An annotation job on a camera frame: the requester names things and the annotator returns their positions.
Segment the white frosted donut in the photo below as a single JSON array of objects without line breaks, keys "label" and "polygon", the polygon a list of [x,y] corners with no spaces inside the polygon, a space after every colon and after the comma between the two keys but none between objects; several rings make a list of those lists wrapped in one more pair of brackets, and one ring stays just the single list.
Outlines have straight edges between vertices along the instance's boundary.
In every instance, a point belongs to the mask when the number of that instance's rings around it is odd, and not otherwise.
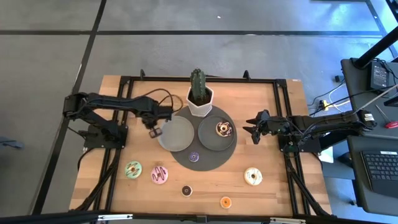
[{"label": "white frosted donut", "polygon": [[259,185],[262,181],[262,174],[257,168],[250,167],[244,171],[244,180],[251,186]]}]

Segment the white hexagonal pot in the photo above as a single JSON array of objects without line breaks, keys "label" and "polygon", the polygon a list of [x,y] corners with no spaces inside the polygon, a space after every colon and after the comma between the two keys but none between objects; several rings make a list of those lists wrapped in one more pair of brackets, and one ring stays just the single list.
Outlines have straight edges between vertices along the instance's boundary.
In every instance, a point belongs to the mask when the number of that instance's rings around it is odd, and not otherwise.
[{"label": "white hexagonal pot", "polygon": [[207,86],[206,89],[211,93],[210,102],[201,106],[197,106],[188,99],[189,93],[191,92],[191,87],[188,90],[187,102],[189,110],[191,111],[191,114],[193,116],[204,118],[211,111],[211,109],[213,109],[212,104],[213,104],[214,91],[211,88],[208,88]]}]

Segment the donut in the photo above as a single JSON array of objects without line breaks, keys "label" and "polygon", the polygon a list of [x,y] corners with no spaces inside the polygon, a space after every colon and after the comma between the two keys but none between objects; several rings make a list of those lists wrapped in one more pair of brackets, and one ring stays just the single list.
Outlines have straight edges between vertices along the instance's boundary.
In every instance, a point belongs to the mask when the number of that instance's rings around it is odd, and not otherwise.
[{"label": "donut", "polygon": [[220,204],[221,204],[221,207],[223,207],[223,208],[230,208],[232,205],[232,201],[229,197],[223,197],[220,200]]},{"label": "donut", "polygon": [[162,166],[155,166],[152,169],[150,176],[152,177],[153,183],[164,184],[164,182],[166,182],[167,178],[169,177],[169,173],[167,172],[166,168]]},{"label": "donut", "polygon": [[189,154],[189,161],[191,162],[197,162],[199,160],[199,153],[197,152],[191,152]]},{"label": "donut", "polygon": [[232,125],[228,121],[219,122],[216,125],[216,132],[221,137],[228,137],[232,134]]},{"label": "donut", "polygon": [[182,187],[182,195],[189,197],[192,194],[192,188],[188,185]]},{"label": "donut", "polygon": [[262,174],[257,168],[250,167],[244,171],[244,180],[251,186],[259,185],[262,181]]},{"label": "donut", "polygon": [[130,179],[137,178],[138,176],[141,175],[141,172],[142,172],[142,166],[137,161],[129,162],[126,165],[126,168],[124,168],[124,174]]}]

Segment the potted cactus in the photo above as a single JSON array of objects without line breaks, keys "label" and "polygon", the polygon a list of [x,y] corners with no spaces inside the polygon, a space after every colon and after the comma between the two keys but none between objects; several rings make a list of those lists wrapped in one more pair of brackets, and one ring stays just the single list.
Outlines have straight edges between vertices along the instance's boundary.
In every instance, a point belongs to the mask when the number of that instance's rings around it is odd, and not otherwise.
[{"label": "potted cactus", "polygon": [[199,68],[191,73],[191,87],[187,95],[191,114],[204,118],[213,108],[213,90],[206,86],[206,75]]}]

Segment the wooden board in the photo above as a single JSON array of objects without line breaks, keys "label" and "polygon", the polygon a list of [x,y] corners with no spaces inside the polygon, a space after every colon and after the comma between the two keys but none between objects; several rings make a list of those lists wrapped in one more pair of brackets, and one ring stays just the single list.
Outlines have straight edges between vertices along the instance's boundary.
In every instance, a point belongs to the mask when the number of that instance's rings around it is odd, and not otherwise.
[{"label": "wooden board", "polygon": [[[105,76],[102,95],[115,96],[119,76]],[[213,104],[227,112],[234,120],[238,143],[234,154],[217,169],[199,172],[181,166],[169,151],[161,148],[156,139],[151,139],[140,118],[131,113],[127,119],[129,135],[126,147],[121,153],[111,211],[131,213],[179,213],[209,215],[292,215],[286,171],[277,137],[264,136],[258,145],[251,141],[250,134],[243,130],[245,120],[254,118],[258,111],[269,110],[276,115],[275,99],[271,84],[257,83],[208,83],[215,92]],[[156,88],[165,88],[171,94],[181,97],[186,106],[189,82],[134,82],[133,97],[143,95]],[[299,80],[289,80],[288,90],[293,114],[308,114],[303,86]],[[158,91],[150,97],[160,101],[166,93]],[[175,108],[180,103],[175,100]],[[111,118],[112,111],[98,110],[105,118]],[[82,203],[98,181],[103,149],[95,149],[81,162],[70,208]],[[125,165],[137,160],[143,171],[136,180],[124,175]],[[150,172],[154,166],[169,170],[169,179],[163,185],[151,182]],[[302,154],[305,182],[315,199],[331,212],[319,161],[311,154]],[[256,167],[262,172],[263,181],[258,186],[248,185],[243,172]],[[191,197],[184,197],[181,188],[190,185]],[[103,192],[101,205],[104,205]],[[232,207],[223,209],[221,197],[232,199]],[[298,205],[302,211],[301,199]]]}]

